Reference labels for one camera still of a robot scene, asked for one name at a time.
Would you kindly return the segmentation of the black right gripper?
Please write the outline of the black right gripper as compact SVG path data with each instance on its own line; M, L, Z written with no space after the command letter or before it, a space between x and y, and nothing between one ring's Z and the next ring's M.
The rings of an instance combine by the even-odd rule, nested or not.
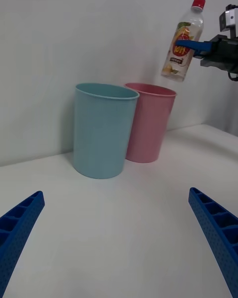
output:
M189 48L193 56L202 58L202 67L215 67L228 73L238 72L238 38L217 35L210 42L177 40L176 46Z

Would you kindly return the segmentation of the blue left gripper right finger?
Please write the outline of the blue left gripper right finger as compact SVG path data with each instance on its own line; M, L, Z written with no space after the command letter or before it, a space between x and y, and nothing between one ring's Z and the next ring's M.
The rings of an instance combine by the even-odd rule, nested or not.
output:
M238 218L194 187L190 188L188 202L232 297L238 297Z

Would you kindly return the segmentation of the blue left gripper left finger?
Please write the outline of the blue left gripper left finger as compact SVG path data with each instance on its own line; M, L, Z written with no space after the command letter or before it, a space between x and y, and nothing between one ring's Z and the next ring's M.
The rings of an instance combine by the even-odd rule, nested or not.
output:
M0 218L0 297L44 206L43 192L37 191Z

